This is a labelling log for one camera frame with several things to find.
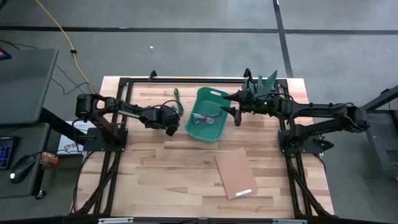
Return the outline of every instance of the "green plastic bin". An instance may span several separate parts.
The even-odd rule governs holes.
[[[215,142],[221,137],[228,113],[223,111],[220,106],[231,106],[231,101],[224,100],[223,96],[228,96],[228,94],[213,88],[203,87],[198,90],[197,100],[188,123],[185,125],[185,130],[191,137],[208,143]],[[192,121],[193,113],[208,116],[219,111],[222,114],[214,118],[213,124],[208,124],[205,121],[194,124]]]

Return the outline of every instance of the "wooden table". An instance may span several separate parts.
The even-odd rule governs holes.
[[[101,94],[114,96],[120,77],[104,77]],[[308,103],[304,80],[288,79],[290,94],[299,103]],[[265,115],[243,114],[236,127],[228,116],[219,141],[207,144],[193,140],[185,131],[197,90],[203,86],[235,93],[241,84],[217,83],[136,83],[131,103],[139,106],[162,104],[180,92],[185,112],[178,131],[169,137],[164,130],[146,129],[129,118],[129,137],[119,166],[112,216],[129,217],[294,217],[285,159],[280,153],[277,131],[279,120]],[[296,123],[311,124],[312,118]],[[243,147],[256,177],[256,195],[228,200],[218,172],[215,155]],[[86,162],[78,186],[78,207],[90,197],[100,178],[104,153],[94,153]],[[307,184],[324,208],[333,213],[322,163],[303,154]],[[302,194],[300,208],[304,211]]]

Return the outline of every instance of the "keyboard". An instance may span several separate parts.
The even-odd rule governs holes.
[[[0,138],[0,170],[10,169],[18,137]]]

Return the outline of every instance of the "gray floor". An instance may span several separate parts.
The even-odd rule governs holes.
[[[271,0],[43,0],[63,26],[217,27],[275,29]],[[394,0],[279,0],[286,29],[398,29]],[[9,1],[0,25],[54,26],[33,0]],[[274,70],[286,77],[278,34],[69,33],[81,68],[96,91],[105,75],[240,77]],[[0,39],[60,50],[58,65],[83,82],[60,32],[0,31]],[[398,84],[398,35],[287,35],[295,78],[304,78],[316,103],[351,101],[359,106]],[[12,53],[10,46],[1,47]],[[73,85],[55,70],[66,89]],[[50,84],[45,106],[63,119],[74,117],[79,92],[63,96]],[[398,103],[391,104],[392,109]],[[364,134],[326,135],[335,148],[325,153],[335,212],[340,217],[398,222],[398,183],[363,182],[375,167]],[[77,170],[49,172],[45,200],[0,200],[0,219],[66,214]]]

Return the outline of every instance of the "brown cardboard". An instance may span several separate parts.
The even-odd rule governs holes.
[[[228,199],[258,191],[259,187],[243,148],[217,154],[216,160]]]

